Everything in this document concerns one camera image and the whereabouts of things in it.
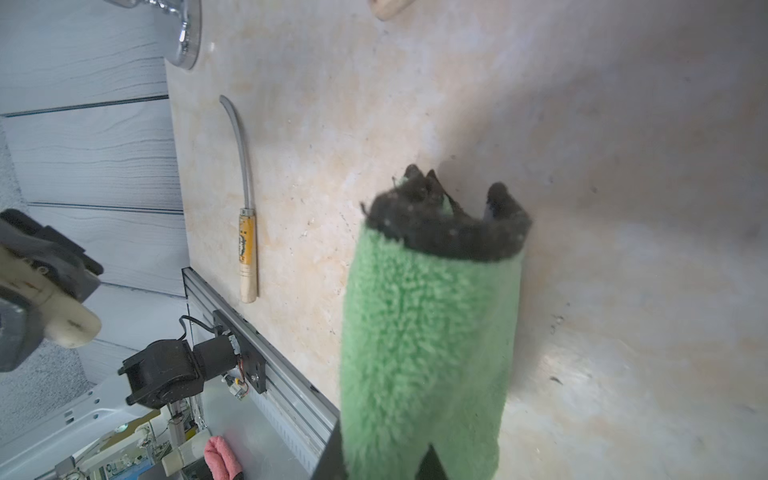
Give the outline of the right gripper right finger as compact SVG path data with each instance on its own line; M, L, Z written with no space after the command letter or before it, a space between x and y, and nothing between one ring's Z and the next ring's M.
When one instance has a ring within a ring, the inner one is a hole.
M424 455L415 476L416 480L447 480L447 474L432 444Z

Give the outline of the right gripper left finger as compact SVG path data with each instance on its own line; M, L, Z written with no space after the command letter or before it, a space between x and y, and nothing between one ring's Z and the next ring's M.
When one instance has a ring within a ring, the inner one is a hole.
M348 473L342 448L341 421L334 425L326 446L320 455L311 480L347 480Z

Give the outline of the green microfiber rag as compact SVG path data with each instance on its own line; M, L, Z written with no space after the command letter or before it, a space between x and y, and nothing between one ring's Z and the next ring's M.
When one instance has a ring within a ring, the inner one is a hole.
M490 479L531 217L499 182L472 217L415 165L363 214L342 320L348 478L415 479L432 444L448 479Z

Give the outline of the sickle wooden handle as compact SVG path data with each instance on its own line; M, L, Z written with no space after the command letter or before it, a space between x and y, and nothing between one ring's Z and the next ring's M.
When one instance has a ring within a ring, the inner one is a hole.
M389 21L414 3L415 0L369 0L368 5L380 21Z
M240 118L233 103L225 95L219 96L219 102L233 128L241 169L244 206L240 209L238 220L240 300L248 304L258 297L256 210L252 195L250 163Z

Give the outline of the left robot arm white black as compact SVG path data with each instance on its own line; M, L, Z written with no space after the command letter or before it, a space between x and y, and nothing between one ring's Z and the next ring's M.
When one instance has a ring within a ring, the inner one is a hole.
M115 375L1 442L1 477L35 479L103 434L152 410L193 397L238 364L230 339L191 346L158 340L124 360Z

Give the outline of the pink cloth in background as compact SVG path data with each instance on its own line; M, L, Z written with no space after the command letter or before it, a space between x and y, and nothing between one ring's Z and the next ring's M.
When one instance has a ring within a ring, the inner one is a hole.
M243 468L234 451L222 436L208 439L204 460L214 480L243 480Z

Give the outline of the silver metal glass rack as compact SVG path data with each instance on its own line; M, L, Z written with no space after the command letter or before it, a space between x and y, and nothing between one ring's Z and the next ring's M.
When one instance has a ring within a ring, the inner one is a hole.
M124 9L139 5L150 6L165 60L184 70L194 67L200 52L202 34L200 0L107 0L107 3Z

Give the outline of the aluminium rail frame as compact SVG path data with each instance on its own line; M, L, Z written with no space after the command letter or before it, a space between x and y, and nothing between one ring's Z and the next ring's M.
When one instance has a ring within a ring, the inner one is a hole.
M219 385L203 395L205 420L247 479L313 479L339 410L193 268L182 270L190 314L225 327L248 384L238 401Z

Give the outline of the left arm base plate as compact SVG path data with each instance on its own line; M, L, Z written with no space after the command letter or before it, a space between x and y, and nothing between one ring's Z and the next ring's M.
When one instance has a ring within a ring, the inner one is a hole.
M224 328L234 345L238 359L237 368L247 391L264 394L267 391L267 361L260 350L249 340L242 329L220 310L213 311L217 326Z

